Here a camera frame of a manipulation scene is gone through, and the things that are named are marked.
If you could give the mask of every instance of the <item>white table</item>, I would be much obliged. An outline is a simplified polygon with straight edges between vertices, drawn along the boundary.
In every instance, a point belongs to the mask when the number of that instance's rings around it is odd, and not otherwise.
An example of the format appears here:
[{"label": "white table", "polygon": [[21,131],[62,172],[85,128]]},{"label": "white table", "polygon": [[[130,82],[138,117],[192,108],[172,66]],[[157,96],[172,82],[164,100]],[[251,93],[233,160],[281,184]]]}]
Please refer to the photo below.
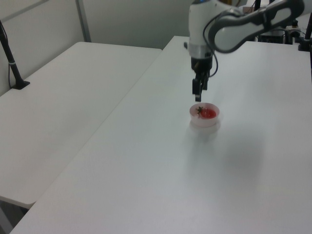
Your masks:
[{"label": "white table", "polygon": [[220,120],[200,129],[184,41],[173,38],[12,234],[311,232],[310,54],[256,42],[218,54],[203,101]]},{"label": "white table", "polygon": [[0,97],[0,200],[30,208],[161,50],[80,42]]}]

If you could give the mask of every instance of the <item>white wall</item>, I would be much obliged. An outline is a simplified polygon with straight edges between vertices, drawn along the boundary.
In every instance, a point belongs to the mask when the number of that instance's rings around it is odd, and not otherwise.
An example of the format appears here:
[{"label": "white wall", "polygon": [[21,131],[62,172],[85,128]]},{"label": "white wall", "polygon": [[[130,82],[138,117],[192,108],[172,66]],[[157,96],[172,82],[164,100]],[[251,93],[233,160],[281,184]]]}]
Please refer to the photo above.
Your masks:
[{"label": "white wall", "polygon": [[[75,0],[48,0],[2,24],[22,78],[83,41]],[[7,66],[0,46],[0,96],[9,89]]]},{"label": "white wall", "polygon": [[92,42],[163,49],[188,36],[193,0],[83,0]]}]

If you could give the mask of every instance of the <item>small plastic bowl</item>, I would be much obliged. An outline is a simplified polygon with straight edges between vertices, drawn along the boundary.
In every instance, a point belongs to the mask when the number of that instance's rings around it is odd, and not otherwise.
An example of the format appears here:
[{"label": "small plastic bowl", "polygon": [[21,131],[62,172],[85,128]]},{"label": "small plastic bowl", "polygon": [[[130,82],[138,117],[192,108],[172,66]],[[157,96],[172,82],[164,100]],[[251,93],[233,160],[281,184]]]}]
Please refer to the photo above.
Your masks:
[{"label": "small plastic bowl", "polygon": [[[215,111],[216,117],[214,118],[201,117],[200,115],[198,115],[198,111],[196,110],[199,107],[208,108],[208,109]],[[190,108],[191,122],[197,125],[198,127],[210,127],[210,126],[215,125],[215,123],[218,120],[219,113],[220,113],[219,108],[217,108],[215,105],[211,103],[204,103],[204,102],[197,103]]]}]

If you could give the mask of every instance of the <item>black stand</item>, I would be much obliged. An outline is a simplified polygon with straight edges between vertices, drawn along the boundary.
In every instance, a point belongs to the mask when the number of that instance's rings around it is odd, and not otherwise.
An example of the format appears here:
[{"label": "black stand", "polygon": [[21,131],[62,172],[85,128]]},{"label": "black stand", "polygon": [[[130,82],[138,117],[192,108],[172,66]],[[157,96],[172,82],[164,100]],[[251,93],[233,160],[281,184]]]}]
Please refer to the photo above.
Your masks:
[{"label": "black stand", "polygon": [[15,77],[15,85],[12,87],[13,89],[23,89],[24,87],[26,87],[27,85],[30,84],[30,82],[28,81],[24,81],[21,77],[20,77],[20,72],[18,70],[18,67],[16,66],[16,63],[15,63],[15,60],[13,58],[13,55],[12,55],[12,52],[11,52],[11,49],[9,47],[9,42],[8,42],[8,38],[6,36],[6,33],[5,33],[5,30],[4,30],[4,27],[1,23],[1,20],[0,20],[0,41],[1,41],[1,44],[2,44],[2,47],[4,49],[4,52],[5,52],[5,55],[9,61],[9,65],[12,69],[12,72],[14,74],[14,77]]},{"label": "black stand", "polygon": [[261,5],[261,0],[255,0],[254,1],[254,11],[258,10]]},{"label": "black stand", "polygon": [[310,51],[310,47],[312,44],[311,32],[312,32],[312,13],[310,14],[306,35],[304,36],[304,38],[303,37],[300,38],[300,45],[298,46],[298,50]]}]

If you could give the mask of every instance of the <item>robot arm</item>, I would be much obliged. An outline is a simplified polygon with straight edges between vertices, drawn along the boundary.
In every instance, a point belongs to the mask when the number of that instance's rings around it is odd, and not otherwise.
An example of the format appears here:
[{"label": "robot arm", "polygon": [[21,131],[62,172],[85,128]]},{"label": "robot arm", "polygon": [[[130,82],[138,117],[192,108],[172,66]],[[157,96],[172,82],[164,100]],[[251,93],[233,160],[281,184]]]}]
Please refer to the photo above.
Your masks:
[{"label": "robot arm", "polygon": [[249,38],[311,11],[311,0],[276,0],[247,15],[217,0],[195,0],[190,7],[188,49],[196,73],[193,79],[196,101],[201,101],[201,91],[207,89],[215,50],[233,52]]}]

